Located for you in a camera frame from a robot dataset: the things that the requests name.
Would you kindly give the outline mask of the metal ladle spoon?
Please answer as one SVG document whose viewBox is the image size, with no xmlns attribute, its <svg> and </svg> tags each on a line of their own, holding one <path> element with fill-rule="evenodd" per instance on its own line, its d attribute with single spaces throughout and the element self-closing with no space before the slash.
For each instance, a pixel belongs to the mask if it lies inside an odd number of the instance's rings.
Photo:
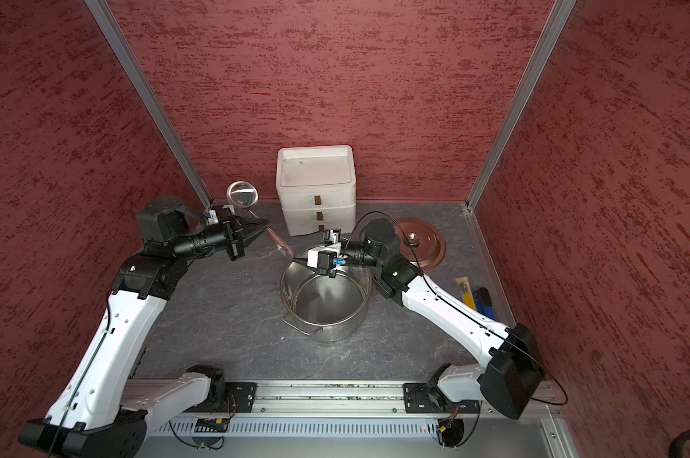
<svg viewBox="0 0 690 458">
<path fill-rule="evenodd" d="M 251 183 L 234 181 L 227 189 L 227 200 L 235 208 L 247 211 L 251 217 L 257 218 L 253 208 L 259 202 L 259 193 Z M 289 244 L 286 244 L 270 227 L 267 228 L 267 235 L 280 254 L 288 259 L 294 258 Z"/>
</svg>

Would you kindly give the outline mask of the stainless steel pot lid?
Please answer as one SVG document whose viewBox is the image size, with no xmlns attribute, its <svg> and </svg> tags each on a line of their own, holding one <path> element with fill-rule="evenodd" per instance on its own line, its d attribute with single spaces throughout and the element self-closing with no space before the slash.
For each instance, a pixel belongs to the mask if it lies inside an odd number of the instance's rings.
<svg viewBox="0 0 690 458">
<path fill-rule="evenodd" d="M 446 240 L 441 231 L 424 219 L 404 218 L 394 223 L 401 240 L 400 253 L 424 271 L 436 268 L 446 256 Z"/>
</svg>

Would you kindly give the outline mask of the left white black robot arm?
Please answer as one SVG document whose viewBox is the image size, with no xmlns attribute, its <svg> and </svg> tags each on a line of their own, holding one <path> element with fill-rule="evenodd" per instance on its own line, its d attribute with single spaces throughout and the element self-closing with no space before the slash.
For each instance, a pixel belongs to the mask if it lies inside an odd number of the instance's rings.
<svg viewBox="0 0 690 458">
<path fill-rule="evenodd" d="M 125 404 L 122 395 L 146 340 L 191 264 L 224 252 L 235 261 L 270 226 L 224 205 L 200 213 L 177 197 L 137 215 L 142 249 L 115 276 L 102 322 L 66 389 L 45 417 L 23 426 L 20 444 L 48 457 L 133 457 L 148 435 L 193 408 L 234 411 L 220 368 L 197 364 L 177 380 Z"/>
</svg>

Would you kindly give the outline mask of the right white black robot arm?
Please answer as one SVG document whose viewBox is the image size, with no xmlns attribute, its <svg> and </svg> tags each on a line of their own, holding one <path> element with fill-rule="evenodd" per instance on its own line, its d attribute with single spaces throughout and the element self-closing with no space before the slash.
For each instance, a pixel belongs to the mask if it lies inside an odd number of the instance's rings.
<svg viewBox="0 0 690 458">
<path fill-rule="evenodd" d="M 417 313 L 461 344 L 474 358 L 470 366 L 449 364 L 438 373 L 436 391 L 451 402 L 485 401 L 503 416 L 518 420 L 544 377 L 533 332 L 523 324 L 507 326 L 465 305 L 438 286 L 405 257 L 405 232 L 386 216 L 370 221 L 360 235 L 343 240 L 327 230 L 323 242 L 297 263 L 333 278 L 346 267 L 366 268 L 386 299 Z"/>
</svg>

